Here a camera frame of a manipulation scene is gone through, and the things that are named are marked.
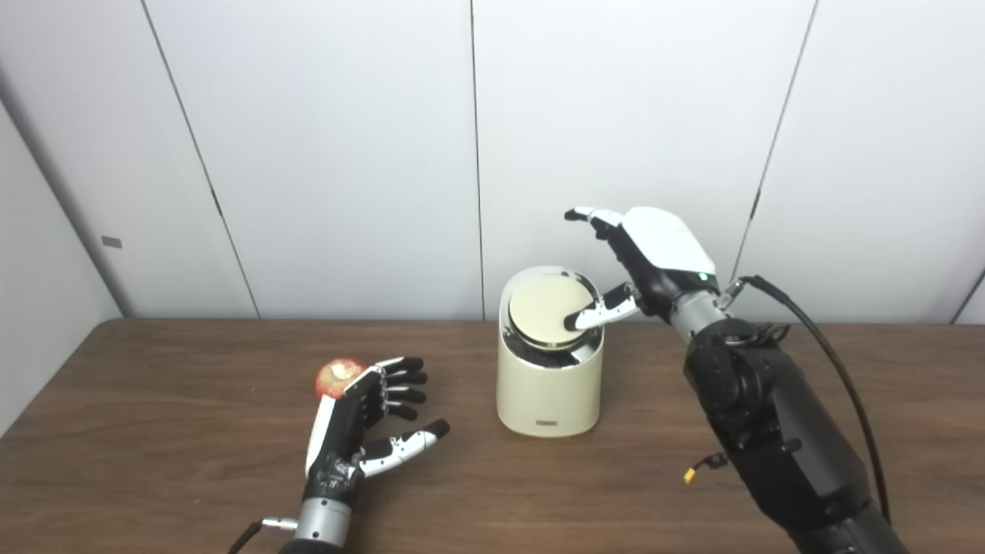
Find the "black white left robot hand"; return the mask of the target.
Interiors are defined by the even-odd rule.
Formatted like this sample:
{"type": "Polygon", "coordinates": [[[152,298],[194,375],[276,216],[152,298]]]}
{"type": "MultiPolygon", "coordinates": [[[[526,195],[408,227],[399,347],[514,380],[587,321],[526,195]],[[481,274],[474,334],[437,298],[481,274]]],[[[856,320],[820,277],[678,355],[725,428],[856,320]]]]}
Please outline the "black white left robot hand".
{"type": "Polygon", "coordinates": [[[316,375],[318,410],[306,450],[302,500],[355,505],[363,481],[396,469],[432,448],[450,431],[446,420],[376,441],[366,432],[384,418],[415,421],[426,402],[418,385],[428,382],[421,358],[401,357],[366,364],[335,358],[316,375]]]}

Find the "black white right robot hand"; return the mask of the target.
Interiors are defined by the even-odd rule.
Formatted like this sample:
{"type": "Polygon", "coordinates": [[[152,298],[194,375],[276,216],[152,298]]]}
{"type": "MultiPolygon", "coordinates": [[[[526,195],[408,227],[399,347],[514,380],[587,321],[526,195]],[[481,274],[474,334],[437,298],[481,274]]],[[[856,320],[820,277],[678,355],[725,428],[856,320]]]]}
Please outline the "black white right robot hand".
{"type": "Polygon", "coordinates": [[[591,225],[596,238],[608,243],[629,274],[626,283],[567,315],[564,329],[595,329],[642,313],[663,320],[691,340],[729,318],[716,305],[720,295],[716,266],[680,217],[651,207],[634,207],[625,214],[575,207],[564,218],[591,225]]]}

